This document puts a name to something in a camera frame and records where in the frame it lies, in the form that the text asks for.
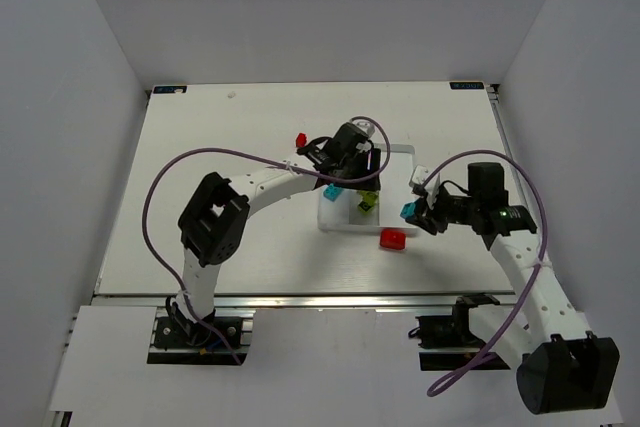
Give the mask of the small blue lego brick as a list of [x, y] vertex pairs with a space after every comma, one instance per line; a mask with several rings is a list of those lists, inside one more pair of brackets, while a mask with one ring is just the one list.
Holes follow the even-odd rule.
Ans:
[[406, 203], [401, 209], [400, 217], [405, 222], [409, 223], [412, 219], [415, 218], [415, 210], [416, 210], [415, 202]]

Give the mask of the blue long lego brick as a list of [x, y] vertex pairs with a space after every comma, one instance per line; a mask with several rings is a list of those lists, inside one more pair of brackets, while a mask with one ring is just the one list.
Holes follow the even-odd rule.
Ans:
[[336, 186], [334, 184], [327, 185], [323, 191], [323, 197], [330, 202], [335, 202], [340, 195], [343, 193], [344, 189], [342, 187]]

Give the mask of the green lego brick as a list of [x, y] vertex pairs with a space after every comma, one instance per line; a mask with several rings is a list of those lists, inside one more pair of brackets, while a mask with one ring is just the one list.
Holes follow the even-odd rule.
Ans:
[[359, 190], [358, 194], [361, 196], [362, 201], [369, 205], [375, 205], [379, 198], [379, 193], [377, 191]]
[[374, 207], [375, 207], [374, 204], [369, 204], [365, 201], [361, 201], [357, 205], [357, 210], [363, 215], [368, 215], [374, 209]]

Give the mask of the large red lego brick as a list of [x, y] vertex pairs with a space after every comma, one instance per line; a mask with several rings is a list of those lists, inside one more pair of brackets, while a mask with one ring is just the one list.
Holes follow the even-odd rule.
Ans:
[[403, 231], [384, 229], [379, 236], [379, 246], [387, 250], [402, 251], [406, 248], [406, 239]]

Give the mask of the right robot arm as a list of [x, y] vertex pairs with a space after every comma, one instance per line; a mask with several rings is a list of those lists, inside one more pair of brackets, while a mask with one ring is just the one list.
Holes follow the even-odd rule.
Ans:
[[517, 302], [506, 312], [491, 294], [462, 295], [449, 317], [420, 319], [415, 334], [422, 347], [473, 347], [474, 367], [504, 362], [535, 415], [604, 408], [620, 360], [614, 340], [596, 336], [572, 307], [544, 260], [542, 234], [530, 212], [509, 201], [503, 167], [471, 163], [467, 175], [466, 188], [453, 195], [443, 181], [427, 186], [424, 173], [414, 171], [417, 199], [406, 221], [431, 235], [450, 225], [470, 227], [505, 273]]

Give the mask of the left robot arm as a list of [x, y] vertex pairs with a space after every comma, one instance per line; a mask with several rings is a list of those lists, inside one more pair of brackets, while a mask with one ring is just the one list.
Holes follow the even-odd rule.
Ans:
[[355, 117], [331, 137], [318, 138], [262, 170], [224, 178], [213, 172], [196, 188], [179, 217], [184, 252], [181, 293], [168, 310], [187, 342], [209, 342], [214, 294], [221, 265], [238, 250], [247, 221], [259, 211], [297, 194], [333, 185], [377, 191], [386, 167], [372, 137], [380, 126]]

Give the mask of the white divided tray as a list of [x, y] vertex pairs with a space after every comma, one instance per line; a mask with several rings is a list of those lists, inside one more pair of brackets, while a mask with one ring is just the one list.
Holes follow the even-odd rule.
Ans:
[[318, 196], [317, 227], [321, 231], [343, 231], [358, 234], [379, 234], [384, 229], [397, 229], [407, 236], [418, 234], [400, 216], [405, 204], [413, 202], [409, 180], [415, 168], [412, 145], [392, 144], [387, 168], [380, 174], [381, 190], [370, 213], [363, 213], [358, 204], [363, 200], [355, 190], [343, 190], [330, 200], [321, 190]]

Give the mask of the small red lego brick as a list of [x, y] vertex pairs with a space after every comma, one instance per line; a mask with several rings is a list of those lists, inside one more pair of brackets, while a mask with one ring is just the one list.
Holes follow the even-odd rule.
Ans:
[[295, 139], [295, 146], [297, 148], [303, 148], [307, 145], [307, 136], [304, 133], [299, 133]]

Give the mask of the right blue corner label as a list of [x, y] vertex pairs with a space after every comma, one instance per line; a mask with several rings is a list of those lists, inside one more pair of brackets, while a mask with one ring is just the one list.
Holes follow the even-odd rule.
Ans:
[[477, 81], [450, 81], [449, 86], [452, 90], [484, 90], [483, 82]]

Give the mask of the blue corner label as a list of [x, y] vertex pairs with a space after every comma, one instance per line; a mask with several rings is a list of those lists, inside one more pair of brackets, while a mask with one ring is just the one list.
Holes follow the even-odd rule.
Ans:
[[477, 81], [450, 81], [449, 86], [452, 90], [484, 90], [483, 82]]
[[153, 95], [184, 94], [187, 91], [186, 85], [158, 85], [152, 90]]

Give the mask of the left blue corner label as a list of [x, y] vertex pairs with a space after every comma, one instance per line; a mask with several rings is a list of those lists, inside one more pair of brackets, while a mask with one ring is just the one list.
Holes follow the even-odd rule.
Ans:
[[158, 85], [152, 90], [153, 95], [184, 94], [187, 91], [186, 85]]

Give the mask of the right side rail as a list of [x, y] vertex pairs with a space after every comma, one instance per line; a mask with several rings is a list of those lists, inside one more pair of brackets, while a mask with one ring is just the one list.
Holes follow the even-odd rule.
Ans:
[[[508, 140], [505, 124], [502, 118], [502, 108], [501, 108], [500, 97], [499, 97], [499, 87], [500, 87], [499, 84], [489, 84], [486, 87], [486, 92], [487, 92], [489, 103], [491, 105], [491, 109], [495, 118], [496, 126], [501, 138], [505, 155], [509, 159], [513, 160], [514, 156]], [[512, 176], [514, 178], [514, 183], [515, 183], [518, 195], [520, 197], [520, 200], [522, 201], [525, 207], [529, 207], [528, 196], [526, 192], [526, 185], [522, 182], [521, 175], [514, 166], [511, 166], [511, 171], [512, 171]]]

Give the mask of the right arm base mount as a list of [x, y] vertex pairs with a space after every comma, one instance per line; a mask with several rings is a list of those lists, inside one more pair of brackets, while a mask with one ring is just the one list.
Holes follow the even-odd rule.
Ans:
[[458, 296], [449, 304], [417, 308], [416, 324], [407, 337], [417, 342], [422, 372], [456, 370], [480, 351], [485, 342], [470, 330], [470, 311], [485, 306], [508, 307], [508, 304], [488, 293], [472, 293]]

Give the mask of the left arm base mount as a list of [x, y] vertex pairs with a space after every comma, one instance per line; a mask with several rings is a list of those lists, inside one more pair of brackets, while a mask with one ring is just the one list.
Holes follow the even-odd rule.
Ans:
[[251, 344], [253, 320], [240, 316], [216, 316], [214, 327], [238, 357], [235, 360], [221, 338], [202, 326], [189, 337], [168, 313], [159, 310], [153, 324], [147, 363], [150, 365], [241, 366]]

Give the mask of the aluminium front rail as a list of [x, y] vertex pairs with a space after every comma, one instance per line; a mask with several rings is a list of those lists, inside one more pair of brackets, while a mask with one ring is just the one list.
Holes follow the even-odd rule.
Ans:
[[[422, 308], [452, 305], [459, 294], [402, 294], [402, 295], [221, 295], [214, 300], [217, 309], [265, 308]], [[97, 295], [92, 306], [160, 307], [166, 295]]]

